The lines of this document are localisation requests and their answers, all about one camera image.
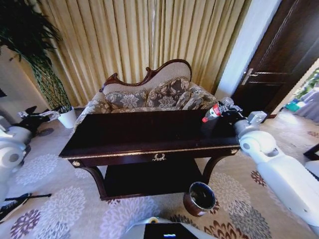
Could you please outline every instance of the dark wooden console table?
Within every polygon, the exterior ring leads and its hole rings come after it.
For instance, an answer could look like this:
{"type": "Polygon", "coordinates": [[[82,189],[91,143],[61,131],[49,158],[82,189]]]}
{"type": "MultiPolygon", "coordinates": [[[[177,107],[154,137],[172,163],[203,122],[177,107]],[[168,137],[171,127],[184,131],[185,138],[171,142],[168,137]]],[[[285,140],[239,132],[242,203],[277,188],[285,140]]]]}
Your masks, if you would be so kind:
{"type": "Polygon", "coordinates": [[[208,183],[216,163],[239,149],[224,120],[202,129],[205,113],[87,115],[59,156],[93,176],[101,200],[185,192],[195,181],[208,183]],[[194,161],[202,157],[211,157],[203,175],[194,161]],[[105,176],[101,165],[108,165],[105,176]]]}

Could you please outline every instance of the floral upholstery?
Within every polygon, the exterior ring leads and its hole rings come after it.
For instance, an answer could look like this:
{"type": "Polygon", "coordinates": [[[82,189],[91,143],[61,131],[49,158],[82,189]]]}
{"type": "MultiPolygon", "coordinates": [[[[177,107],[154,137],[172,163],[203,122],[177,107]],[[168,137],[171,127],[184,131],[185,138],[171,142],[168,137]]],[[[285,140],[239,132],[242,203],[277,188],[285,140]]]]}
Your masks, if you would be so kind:
{"type": "Polygon", "coordinates": [[[177,104],[175,106],[175,108],[177,110],[181,110],[185,104],[188,102],[189,98],[190,98],[190,94],[191,91],[185,91],[180,97],[179,100],[177,101],[177,104]]]}
{"type": "Polygon", "coordinates": [[[188,89],[189,81],[186,77],[175,77],[150,91],[147,100],[148,107],[173,107],[179,97],[188,89]]]}
{"type": "Polygon", "coordinates": [[[214,97],[212,94],[207,92],[201,86],[196,85],[194,87],[191,87],[190,90],[192,91],[193,94],[198,94],[202,98],[202,102],[199,105],[199,109],[209,109],[218,101],[216,97],[214,97]]]}
{"type": "Polygon", "coordinates": [[[183,107],[183,110],[187,111],[187,110],[199,109],[202,103],[203,103],[203,99],[201,98],[199,94],[192,94],[188,102],[183,107]]]}
{"type": "Polygon", "coordinates": [[[175,107],[141,107],[134,109],[115,109],[111,113],[149,112],[149,111],[176,111],[175,107]]]}
{"type": "Polygon", "coordinates": [[[75,132],[75,129],[84,120],[86,115],[107,114],[110,112],[111,107],[105,100],[91,100],[76,120],[71,135],[75,132]]]}
{"type": "Polygon", "coordinates": [[[110,103],[113,110],[132,109],[144,107],[147,95],[148,93],[145,89],[138,92],[110,92],[105,96],[105,99],[110,103]]]}

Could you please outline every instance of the patterned carpet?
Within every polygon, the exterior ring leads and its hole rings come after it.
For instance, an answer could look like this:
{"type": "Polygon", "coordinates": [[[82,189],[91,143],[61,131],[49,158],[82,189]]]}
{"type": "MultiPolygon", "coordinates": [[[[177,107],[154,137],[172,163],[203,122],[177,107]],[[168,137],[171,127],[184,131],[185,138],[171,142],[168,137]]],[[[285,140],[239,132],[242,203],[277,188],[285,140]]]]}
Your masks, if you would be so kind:
{"type": "MultiPolygon", "coordinates": [[[[303,152],[318,142],[319,127],[288,112],[267,120],[262,129],[302,163],[303,152]]],[[[254,162],[241,152],[215,167],[209,185],[217,203],[201,218],[184,209],[181,193],[102,202],[89,173],[57,157],[70,132],[58,121],[47,123],[31,142],[25,165],[10,179],[8,196],[53,195],[31,199],[14,212],[0,225],[1,239],[117,239],[134,222],[150,216],[188,223],[220,239],[316,238],[280,203],[254,162]]],[[[196,160],[200,170],[206,160],[196,160]]]]}

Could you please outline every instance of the dark wooden door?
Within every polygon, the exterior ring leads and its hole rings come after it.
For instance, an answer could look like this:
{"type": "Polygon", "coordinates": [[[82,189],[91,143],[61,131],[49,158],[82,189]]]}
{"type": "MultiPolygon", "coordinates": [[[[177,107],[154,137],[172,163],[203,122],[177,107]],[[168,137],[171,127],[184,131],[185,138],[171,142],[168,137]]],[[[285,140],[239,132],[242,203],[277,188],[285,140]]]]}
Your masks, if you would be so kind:
{"type": "Polygon", "coordinates": [[[318,0],[283,0],[232,96],[235,103],[245,115],[270,115],[318,57],[318,0]]]}

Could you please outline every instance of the curtain fold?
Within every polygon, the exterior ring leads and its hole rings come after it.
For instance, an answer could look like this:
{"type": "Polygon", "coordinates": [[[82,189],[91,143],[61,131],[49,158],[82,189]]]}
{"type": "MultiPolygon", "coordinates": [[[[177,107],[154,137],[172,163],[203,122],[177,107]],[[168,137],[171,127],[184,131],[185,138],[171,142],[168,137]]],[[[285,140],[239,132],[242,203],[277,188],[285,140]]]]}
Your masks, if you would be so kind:
{"type": "Polygon", "coordinates": [[[156,0],[154,67],[185,59],[193,81],[211,91],[244,2],[156,0]]]}
{"type": "Polygon", "coordinates": [[[141,81],[145,68],[187,60],[211,90],[247,0],[44,0],[61,33],[50,57],[71,104],[85,105],[113,73],[141,81]]]}

